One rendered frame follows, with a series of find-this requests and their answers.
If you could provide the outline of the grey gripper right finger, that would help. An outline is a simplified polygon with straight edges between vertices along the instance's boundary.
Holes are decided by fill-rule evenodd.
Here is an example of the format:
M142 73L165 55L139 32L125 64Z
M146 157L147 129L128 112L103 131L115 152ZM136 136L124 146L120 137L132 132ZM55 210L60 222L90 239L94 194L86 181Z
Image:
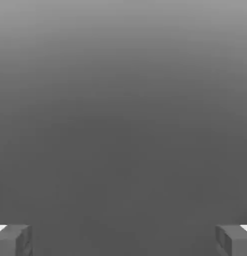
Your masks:
M215 240L220 256L247 256L247 224L216 225Z

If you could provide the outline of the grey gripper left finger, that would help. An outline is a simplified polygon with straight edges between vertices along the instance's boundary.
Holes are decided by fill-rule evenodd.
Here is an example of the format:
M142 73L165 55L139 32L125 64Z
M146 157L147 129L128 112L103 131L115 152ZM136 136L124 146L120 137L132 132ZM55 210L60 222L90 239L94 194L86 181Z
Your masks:
M6 225L0 231L0 256L33 256L33 227Z

